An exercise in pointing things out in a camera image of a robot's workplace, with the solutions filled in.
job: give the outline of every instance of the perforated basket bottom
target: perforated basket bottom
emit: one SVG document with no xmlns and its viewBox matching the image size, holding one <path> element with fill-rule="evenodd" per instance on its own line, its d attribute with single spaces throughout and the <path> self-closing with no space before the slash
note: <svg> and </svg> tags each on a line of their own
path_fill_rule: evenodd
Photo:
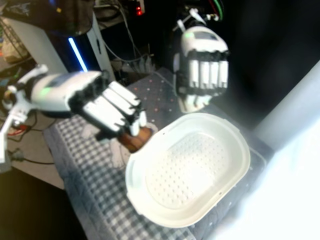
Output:
<svg viewBox="0 0 320 240">
<path fill-rule="evenodd" d="M 218 140 L 190 133 L 152 162 L 145 179 L 149 194 L 162 206 L 179 209 L 214 186 L 229 162 Z"/>
</svg>

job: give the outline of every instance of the brown object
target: brown object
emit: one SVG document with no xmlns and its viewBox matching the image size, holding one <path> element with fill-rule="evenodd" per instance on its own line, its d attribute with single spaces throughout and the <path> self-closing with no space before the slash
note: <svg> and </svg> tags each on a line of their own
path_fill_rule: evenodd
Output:
<svg viewBox="0 0 320 240">
<path fill-rule="evenodd" d="M 119 136 L 118 141 L 129 150 L 130 153 L 135 153 L 141 149 L 151 138 L 153 131 L 150 128 L 142 127 L 138 136 L 131 136 L 125 133 Z"/>
</svg>

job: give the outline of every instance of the green wire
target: green wire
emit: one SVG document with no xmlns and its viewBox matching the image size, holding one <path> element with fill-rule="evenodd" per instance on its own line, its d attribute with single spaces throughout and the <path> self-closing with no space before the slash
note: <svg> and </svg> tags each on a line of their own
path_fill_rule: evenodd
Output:
<svg viewBox="0 0 320 240">
<path fill-rule="evenodd" d="M 218 0 L 214 0 L 214 2 L 215 2 L 215 5 L 218 7 L 219 14 L 220 14 L 220 21 L 221 21 L 221 20 L 222 20 L 222 18 L 223 18 L 223 13 L 222 13 L 221 6 L 220 6 L 220 4 L 219 4 Z"/>
</svg>

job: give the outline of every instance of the robotic hand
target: robotic hand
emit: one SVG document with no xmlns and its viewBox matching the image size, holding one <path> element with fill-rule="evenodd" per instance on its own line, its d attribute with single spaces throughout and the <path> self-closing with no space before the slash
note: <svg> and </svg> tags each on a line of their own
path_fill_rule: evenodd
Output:
<svg viewBox="0 0 320 240">
<path fill-rule="evenodd" d="M 9 115 L 0 131 L 0 164 L 5 162 L 9 128 L 24 123 L 31 110 L 56 118 L 79 114 L 100 129 L 99 140 L 118 137 L 131 152 L 150 138 L 141 101 L 116 81 L 109 82 L 106 71 L 47 72 L 45 65 L 38 65 L 8 87 L 2 100 Z"/>
<path fill-rule="evenodd" d="M 183 21 L 177 22 L 183 33 L 181 52 L 173 61 L 175 92 L 184 113 L 202 109 L 228 87 L 227 44 L 205 26 L 196 9 L 190 10 L 190 17 L 197 26 L 186 30 Z"/>
</svg>

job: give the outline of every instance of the white plastic basket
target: white plastic basket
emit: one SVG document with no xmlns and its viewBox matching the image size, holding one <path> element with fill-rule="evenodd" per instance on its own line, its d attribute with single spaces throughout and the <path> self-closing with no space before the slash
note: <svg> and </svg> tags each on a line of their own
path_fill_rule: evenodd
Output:
<svg viewBox="0 0 320 240">
<path fill-rule="evenodd" d="M 239 130 L 205 113 L 180 117 L 155 134 L 126 167 L 127 196 L 152 222 L 199 221 L 247 173 L 250 150 Z"/>
</svg>

